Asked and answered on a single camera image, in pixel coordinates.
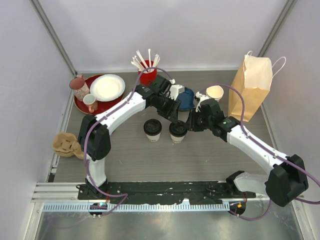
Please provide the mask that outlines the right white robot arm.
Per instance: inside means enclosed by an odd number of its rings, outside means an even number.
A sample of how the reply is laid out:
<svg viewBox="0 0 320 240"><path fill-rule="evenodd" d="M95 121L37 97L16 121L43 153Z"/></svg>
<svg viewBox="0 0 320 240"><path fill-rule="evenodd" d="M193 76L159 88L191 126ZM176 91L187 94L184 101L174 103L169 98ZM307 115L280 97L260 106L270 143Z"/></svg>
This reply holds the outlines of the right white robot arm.
<svg viewBox="0 0 320 240"><path fill-rule="evenodd" d="M209 130L226 143L238 148L263 170L264 174L239 171L226 184L226 193L233 198L243 192L267 195L280 207L286 206L309 187L304 161L296 154L287 156L255 135L240 121L224 116L219 103L210 98L202 101L199 108L189 111L185 127L191 132Z"/></svg>

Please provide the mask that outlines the brown paper bag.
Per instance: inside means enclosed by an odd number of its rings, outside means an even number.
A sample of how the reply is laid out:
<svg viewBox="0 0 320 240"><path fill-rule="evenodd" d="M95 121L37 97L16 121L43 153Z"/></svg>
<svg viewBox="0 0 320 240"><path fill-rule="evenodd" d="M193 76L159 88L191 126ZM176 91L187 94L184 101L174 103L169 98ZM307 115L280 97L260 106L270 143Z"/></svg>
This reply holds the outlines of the brown paper bag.
<svg viewBox="0 0 320 240"><path fill-rule="evenodd" d="M249 122L270 92L273 78L286 64L282 56L274 63L268 57L244 55L231 86L244 99L243 121Z"/></svg>

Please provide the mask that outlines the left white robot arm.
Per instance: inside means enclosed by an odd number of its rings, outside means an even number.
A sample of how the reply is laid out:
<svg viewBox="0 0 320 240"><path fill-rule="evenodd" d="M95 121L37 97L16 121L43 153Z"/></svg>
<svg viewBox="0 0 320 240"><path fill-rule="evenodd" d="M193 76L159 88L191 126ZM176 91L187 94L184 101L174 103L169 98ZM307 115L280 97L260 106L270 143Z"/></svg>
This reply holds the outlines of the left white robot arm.
<svg viewBox="0 0 320 240"><path fill-rule="evenodd" d="M122 101L96 116L87 115L82 119L78 142L84 153L87 170L85 184L89 194L100 200L107 195L105 159L111 150L111 134L133 115L154 107L157 114L173 123L178 122L179 94L184 86L162 76L149 84L136 84Z"/></svg>

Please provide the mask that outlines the black lid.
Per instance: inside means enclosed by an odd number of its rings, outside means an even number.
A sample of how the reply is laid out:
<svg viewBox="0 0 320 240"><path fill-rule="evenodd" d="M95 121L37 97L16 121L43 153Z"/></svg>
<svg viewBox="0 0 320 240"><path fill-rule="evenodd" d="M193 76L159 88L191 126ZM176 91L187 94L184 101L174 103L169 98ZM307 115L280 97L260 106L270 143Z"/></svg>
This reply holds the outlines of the black lid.
<svg viewBox="0 0 320 240"><path fill-rule="evenodd" d="M169 132L174 137L184 137L187 134L187 130L184 126L171 126L169 125Z"/></svg>
<svg viewBox="0 0 320 240"><path fill-rule="evenodd" d="M148 136L156 136L161 133L162 124L157 119L148 119L143 125L143 131Z"/></svg>

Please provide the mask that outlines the stack of paper cups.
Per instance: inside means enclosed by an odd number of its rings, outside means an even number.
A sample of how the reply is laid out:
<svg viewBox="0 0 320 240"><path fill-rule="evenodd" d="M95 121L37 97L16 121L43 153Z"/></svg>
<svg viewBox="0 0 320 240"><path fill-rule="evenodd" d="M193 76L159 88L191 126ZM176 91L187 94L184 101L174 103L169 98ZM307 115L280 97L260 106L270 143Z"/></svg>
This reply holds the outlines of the stack of paper cups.
<svg viewBox="0 0 320 240"><path fill-rule="evenodd" d="M210 87L207 87L205 90L205 94L210 97L215 99L217 102L220 101L220 99L223 97L224 95L224 90L221 86L219 85L213 85Z"/></svg>

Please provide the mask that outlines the white paper cup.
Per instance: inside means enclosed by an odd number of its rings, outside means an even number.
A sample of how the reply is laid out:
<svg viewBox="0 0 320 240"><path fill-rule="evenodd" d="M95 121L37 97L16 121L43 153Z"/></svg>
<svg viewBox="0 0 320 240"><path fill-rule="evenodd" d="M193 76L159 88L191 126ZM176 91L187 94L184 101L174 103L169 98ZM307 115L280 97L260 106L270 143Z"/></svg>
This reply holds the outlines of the white paper cup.
<svg viewBox="0 0 320 240"><path fill-rule="evenodd" d="M185 136L182 136L182 137L175 137L175 136L173 136L173 135L170 135L171 136L171 140L174 142L174 143L180 143L183 139L184 139L184 137Z"/></svg>
<svg viewBox="0 0 320 240"><path fill-rule="evenodd" d="M156 142L159 140L161 133L155 135L155 136L150 136L150 135L146 135L147 138L151 141L151 142Z"/></svg>

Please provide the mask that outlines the beige pulp cup carrier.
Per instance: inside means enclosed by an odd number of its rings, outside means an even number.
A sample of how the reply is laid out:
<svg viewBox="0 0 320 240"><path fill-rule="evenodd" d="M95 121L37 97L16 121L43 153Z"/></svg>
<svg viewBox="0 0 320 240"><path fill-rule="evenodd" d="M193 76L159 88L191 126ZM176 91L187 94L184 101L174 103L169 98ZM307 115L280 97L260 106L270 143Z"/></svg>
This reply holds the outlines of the beige pulp cup carrier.
<svg viewBox="0 0 320 240"><path fill-rule="evenodd" d="M84 159L81 145L72 133L59 132L52 141L52 150L60 157L75 156L80 160Z"/></svg>

